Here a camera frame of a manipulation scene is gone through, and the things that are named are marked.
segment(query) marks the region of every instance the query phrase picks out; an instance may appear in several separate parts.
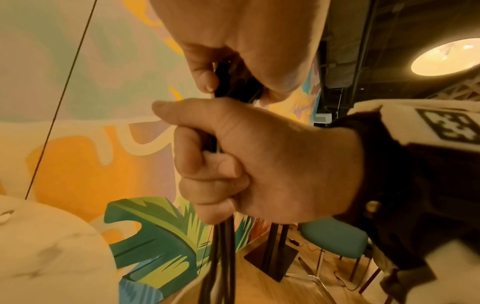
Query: painted wall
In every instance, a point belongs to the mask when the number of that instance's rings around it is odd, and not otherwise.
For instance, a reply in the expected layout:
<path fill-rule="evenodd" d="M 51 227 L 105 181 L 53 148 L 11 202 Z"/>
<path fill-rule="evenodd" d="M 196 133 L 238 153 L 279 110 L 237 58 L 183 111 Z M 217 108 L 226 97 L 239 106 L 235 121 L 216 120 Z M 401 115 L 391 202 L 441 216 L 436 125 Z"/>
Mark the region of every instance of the painted wall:
<path fill-rule="evenodd" d="M 89 223 L 109 244 L 121 303 L 157 303 L 193 280 L 211 227 L 179 195 L 174 127 L 150 106 L 208 96 L 148 1 L 3 0 L 0 41 L 0 195 Z M 316 66 L 269 109 L 313 123 Z M 241 248 L 269 224 L 237 214 L 235 227 Z"/>

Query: dark ceiling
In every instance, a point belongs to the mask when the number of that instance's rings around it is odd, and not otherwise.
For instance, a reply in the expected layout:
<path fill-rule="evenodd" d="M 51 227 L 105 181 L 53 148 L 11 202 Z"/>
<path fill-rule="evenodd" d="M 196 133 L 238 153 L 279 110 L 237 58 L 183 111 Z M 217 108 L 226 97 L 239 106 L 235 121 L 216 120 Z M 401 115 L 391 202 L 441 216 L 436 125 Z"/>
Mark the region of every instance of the dark ceiling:
<path fill-rule="evenodd" d="M 352 2 L 357 2 L 356 20 L 345 9 Z M 339 34 L 345 23 L 363 26 L 346 28 L 347 37 L 345 31 Z M 479 0 L 331 0 L 319 48 L 323 91 L 318 112 L 335 118 L 337 108 L 341 117 L 359 101 L 422 98 L 478 73 L 478 67 L 438 77 L 411 71 L 424 52 L 467 38 L 480 38 Z M 353 61 L 338 62 L 346 54 L 336 47 L 342 44 L 348 44 Z M 341 67 L 339 76 L 334 72 Z"/>

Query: lattice panel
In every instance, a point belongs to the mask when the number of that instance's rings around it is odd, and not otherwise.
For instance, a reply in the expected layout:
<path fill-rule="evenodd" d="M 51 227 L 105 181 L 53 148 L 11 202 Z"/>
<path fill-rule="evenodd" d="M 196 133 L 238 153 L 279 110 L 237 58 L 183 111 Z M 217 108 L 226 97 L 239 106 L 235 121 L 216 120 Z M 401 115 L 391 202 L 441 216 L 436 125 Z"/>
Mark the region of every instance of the lattice panel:
<path fill-rule="evenodd" d="M 435 93 L 428 99 L 480 101 L 480 73 Z"/>

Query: black sleeve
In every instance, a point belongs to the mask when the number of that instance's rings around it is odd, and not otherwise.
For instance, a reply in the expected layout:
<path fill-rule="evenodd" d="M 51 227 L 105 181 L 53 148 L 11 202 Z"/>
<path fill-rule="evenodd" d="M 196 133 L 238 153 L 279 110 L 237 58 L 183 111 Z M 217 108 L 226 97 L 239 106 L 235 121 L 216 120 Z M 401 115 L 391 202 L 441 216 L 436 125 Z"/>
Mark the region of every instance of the black sleeve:
<path fill-rule="evenodd" d="M 378 112 L 331 126 L 356 130 L 364 150 L 362 185 L 337 219 L 366 231 L 400 269 L 424 265 L 429 252 L 453 239 L 480 254 L 480 154 L 402 146 Z"/>

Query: mural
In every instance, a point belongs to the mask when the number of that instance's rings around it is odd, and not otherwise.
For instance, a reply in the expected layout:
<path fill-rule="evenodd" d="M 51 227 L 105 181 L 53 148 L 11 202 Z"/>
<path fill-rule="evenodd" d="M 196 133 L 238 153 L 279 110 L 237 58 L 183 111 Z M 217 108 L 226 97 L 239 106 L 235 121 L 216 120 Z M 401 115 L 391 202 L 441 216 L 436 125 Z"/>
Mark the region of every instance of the mural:
<path fill-rule="evenodd" d="M 175 128 L 151 103 L 209 96 L 146 0 L 94 4 L 0 3 L 0 195 L 88 223 L 110 248 L 120 303 L 154 304 L 200 274 L 211 227 L 179 195 Z M 268 108 L 312 124 L 316 66 Z M 236 214 L 237 249 L 268 228 Z"/>

